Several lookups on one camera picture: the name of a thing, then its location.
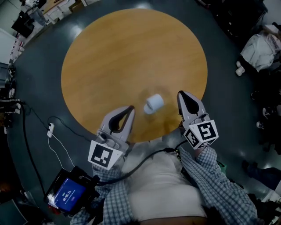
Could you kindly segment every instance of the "white cup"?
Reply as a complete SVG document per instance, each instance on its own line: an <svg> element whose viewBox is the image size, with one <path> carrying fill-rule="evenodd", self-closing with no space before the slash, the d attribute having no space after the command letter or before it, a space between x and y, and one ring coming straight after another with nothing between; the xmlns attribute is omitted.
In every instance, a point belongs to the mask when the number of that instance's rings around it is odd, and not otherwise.
<svg viewBox="0 0 281 225"><path fill-rule="evenodd" d="M153 114L163 106L163 98L161 97L161 95L155 94L146 100L146 104L144 105L144 112L146 114Z"/></svg>

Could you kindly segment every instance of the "plaid shirt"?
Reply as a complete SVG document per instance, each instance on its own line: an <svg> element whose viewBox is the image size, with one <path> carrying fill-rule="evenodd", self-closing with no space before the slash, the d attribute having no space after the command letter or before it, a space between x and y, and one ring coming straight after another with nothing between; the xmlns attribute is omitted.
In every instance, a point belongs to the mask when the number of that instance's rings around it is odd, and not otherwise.
<svg viewBox="0 0 281 225"><path fill-rule="evenodd" d="M256 208L246 192L237 184L231 183L221 172L214 149L206 147L196 161L182 147L179 150L182 165L196 182L207 207L215 207L226 224L247 225L258 221ZM106 171L93 167L93 170L94 175L98 175L101 181L121 176L118 168ZM100 193L100 197L92 202L93 208L105 198L103 225L121 225L134 220L124 180L111 185L97 186L96 191ZM72 218L70 224L86 225L89 216L85 209L82 209Z"/></svg>

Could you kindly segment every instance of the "white cable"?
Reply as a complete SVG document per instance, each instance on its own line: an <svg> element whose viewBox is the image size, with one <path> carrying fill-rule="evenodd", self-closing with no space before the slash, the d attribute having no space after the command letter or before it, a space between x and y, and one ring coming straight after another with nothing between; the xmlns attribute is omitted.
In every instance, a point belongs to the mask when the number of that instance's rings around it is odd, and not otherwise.
<svg viewBox="0 0 281 225"><path fill-rule="evenodd" d="M49 148L57 155L57 158L58 158L58 161L60 161L60 158L58 157L58 154L51 148L51 146L50 146L50 138L48 138L48 145L49 145Z"/></svg>
<svg viewBox="0 0 281 225"><path fill-rule="evenodd" d="M69 156L68 151L67 151L66 148L63 146L62 142L61 142L56 136L53 135L53 137L54 137L55 139L57 139L57 140L60 142L60 144L62 145L62 147L65 149L65 151L66 151L66 153L67 153L67 155L68 155L68 157L69 157L69 159L70 159L72 165L75 167L75 165L74 165L73 162L72 162L72 159L71 159L70 156Z"/></svg>

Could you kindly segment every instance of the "jeans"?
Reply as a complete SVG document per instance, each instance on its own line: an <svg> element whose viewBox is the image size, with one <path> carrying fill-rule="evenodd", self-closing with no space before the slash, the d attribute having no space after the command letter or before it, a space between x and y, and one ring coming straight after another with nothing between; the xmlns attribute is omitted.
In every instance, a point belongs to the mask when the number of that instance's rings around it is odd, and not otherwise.
<svg viewBox="0 0 281 225"><path fill-rule="evenodd" d="M258 180L271 190L275 190L281 180L281 171L274 167L259 169L253 165L249 165L247 174L249 177Z"/></svg>

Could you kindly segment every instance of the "white marker cube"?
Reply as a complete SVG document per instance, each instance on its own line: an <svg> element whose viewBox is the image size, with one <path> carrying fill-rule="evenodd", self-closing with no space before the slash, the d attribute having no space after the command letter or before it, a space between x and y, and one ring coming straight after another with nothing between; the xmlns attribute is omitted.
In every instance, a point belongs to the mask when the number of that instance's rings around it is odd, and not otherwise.
<svg viewBox="0 0 281 225"><path fill-rule="evenodd" d="M193 149L209 146L219 137L214 120L189 125L184 136Z"/></svg>

